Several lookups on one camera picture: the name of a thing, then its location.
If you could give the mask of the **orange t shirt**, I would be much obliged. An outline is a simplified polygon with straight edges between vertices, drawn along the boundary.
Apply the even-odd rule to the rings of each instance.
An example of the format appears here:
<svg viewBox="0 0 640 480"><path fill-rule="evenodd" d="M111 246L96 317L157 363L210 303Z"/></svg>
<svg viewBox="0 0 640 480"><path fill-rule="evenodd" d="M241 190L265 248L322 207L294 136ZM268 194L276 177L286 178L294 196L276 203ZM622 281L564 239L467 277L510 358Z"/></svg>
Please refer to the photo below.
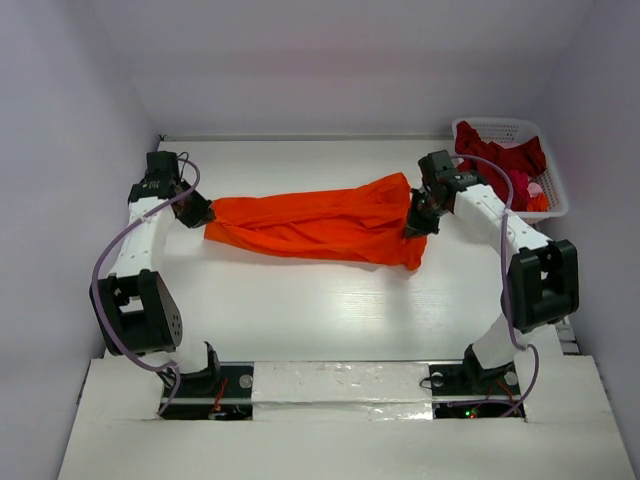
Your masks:
<svg viewBox="0 0 640 480"><path fill-rule="evenodd" d="M208 241L270 256L417 270L427 238L404 235L410 185L402 173L348 189L225 197L212 204Z"/></svg>

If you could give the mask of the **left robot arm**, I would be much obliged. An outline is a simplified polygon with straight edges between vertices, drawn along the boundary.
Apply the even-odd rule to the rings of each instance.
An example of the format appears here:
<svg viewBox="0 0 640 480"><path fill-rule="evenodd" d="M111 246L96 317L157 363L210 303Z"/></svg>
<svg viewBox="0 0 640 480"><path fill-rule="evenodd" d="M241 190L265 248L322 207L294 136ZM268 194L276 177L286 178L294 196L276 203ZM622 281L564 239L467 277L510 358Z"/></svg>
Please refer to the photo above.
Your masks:
<svg viewBox="0 0 640 480"><path fill-rule="evenodd" d="M160 268L174 223L198 229L215 219L212 202L196 190L200 178L186 152L147 153L144 176L128 195L128 224L100 254L89 287L107 351L155 373L167 388L182 380L177 363L152 366L142 357L172 353L182 342L181 314Z"/></svg>

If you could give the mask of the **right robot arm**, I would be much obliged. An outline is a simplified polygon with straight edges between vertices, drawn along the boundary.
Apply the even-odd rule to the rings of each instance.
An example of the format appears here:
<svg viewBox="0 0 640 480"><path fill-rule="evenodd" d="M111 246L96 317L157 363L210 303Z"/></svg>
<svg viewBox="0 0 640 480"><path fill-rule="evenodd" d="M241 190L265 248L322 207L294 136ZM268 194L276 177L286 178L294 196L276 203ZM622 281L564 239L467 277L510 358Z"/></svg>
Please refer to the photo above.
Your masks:
<svg viewBox="0 0 640 480"><path fill-rule="evenodd" d="M422 185L411 192L406 221L408 238L439 232L451 214L482 236L500 257L500 314L489 330L470 344L459 363L430 367L433 392L461 396L482 394L504 375L517 354L531 349L535 331L555 324L579 307L578 253L568 240L553 241L512 210L515 189L509 175L500 198L477 171L462 171L445 150L421 158Z"/></svg>

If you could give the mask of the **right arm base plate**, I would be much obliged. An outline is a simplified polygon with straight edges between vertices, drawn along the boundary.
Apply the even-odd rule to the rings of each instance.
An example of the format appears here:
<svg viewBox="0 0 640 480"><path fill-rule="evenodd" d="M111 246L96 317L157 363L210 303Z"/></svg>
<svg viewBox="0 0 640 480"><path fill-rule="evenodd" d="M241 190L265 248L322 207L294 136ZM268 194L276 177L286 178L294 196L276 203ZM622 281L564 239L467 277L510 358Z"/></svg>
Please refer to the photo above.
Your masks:
<svg viewBox="0 0 640 480"><path fill-rule="evenodd" d="M473 383L461 363L436 363L419 386L431 393L436 420L486 418L524 419L524 408L512 410L520 400L520 386L513 362Z"/></svg>

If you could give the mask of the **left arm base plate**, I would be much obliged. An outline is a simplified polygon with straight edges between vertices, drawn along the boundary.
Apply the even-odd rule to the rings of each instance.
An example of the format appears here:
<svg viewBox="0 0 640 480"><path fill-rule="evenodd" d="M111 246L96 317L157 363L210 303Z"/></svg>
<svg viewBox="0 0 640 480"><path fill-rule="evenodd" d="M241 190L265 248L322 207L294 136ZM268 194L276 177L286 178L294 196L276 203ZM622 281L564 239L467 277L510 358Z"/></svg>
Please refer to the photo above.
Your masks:
<svg viewBox="0 0 640 480"><path fill-rule="evenodd" d="M219 378L205 370L183 374L175 397L165 386L159 408L165 420L243 421L253 416L253 363L222 363Z"/></svg>

